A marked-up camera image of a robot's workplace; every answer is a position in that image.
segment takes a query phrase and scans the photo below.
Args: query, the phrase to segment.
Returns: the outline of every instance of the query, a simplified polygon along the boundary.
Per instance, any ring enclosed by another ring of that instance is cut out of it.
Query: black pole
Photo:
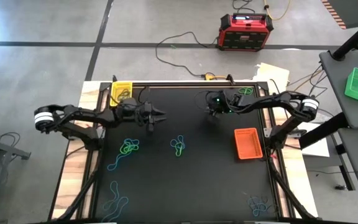
[[[356,48],[358,45],[358,31],[340,46],[334,53],[331,54],[333,59],[342,60],[350,50]]]

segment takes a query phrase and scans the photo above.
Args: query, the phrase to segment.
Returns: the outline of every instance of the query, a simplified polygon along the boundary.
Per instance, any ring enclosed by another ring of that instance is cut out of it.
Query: red power station
[[[226,14],[221,18],[218,48],[256,52],[265,46],[272,30],[272,20],[266,14]]]

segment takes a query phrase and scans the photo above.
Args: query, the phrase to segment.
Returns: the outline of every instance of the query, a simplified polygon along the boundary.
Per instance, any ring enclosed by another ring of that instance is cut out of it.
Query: orange tray
[[[256,128],[235,129],[234,137],[240,159],[262,158],[262,148]]]

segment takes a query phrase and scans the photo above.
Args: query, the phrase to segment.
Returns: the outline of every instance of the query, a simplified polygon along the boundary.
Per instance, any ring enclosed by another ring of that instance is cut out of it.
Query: yellow tray
[[[132,82],[113,82],[111,96],[115,101],[110,99],[110,106],[117,106],[116,102],[119,103],[121,100],[131,98]]]

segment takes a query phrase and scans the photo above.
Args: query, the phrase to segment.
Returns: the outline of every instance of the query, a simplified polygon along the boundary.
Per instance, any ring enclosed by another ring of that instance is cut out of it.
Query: gray floor
[[[107,2],[0,0],[0,41],[95,42]],[[282,1],[268,2],[274,15],[283,12]],[[254,0],[248,6],[262,12],[263,1]],[[219,18],[226,13],[233,13],[231,0],[115,0],[103,42],[156,43],[192,30],[201,42],[209,43],[218,34]],[[320,0],[292,1],[288,14],[273,24],[268,44],[294,48],[341,45],[357,30],[340,29]],[[194,40],[187,36],[171,42]],[[269,63],[288,69],[290,81],[294,81],[316,69],[318,54],[323,51],[159,49],[158,53],[195,73],[230,73],[238,79],[253,77],[255,65]],[[0,134],[19,132],[22,139],[17,147],[32,152],[29,161],[16,160],[9,168],[9,180],[0,196],[0,220],[46,220],[67,141],[57,133],[38,133],[33,111],[51,103],[77,104],[92,52],[92,47],[0,47]],[[92,80],[110,80],[112,75],[120,80],[196,79],[182,68],[160,63],[151,48],[102,48]],[[321,84],[329,87],[327,80]],[[308,93],[309,89],[305,85],[299,90]],[[322,108],[340,112],[332,90],[319,100]],[[311,174],[310,181],[320,217],[358,222],[358,186],[355,192],[333,190],[334,185],[343,184],[337,174]]]

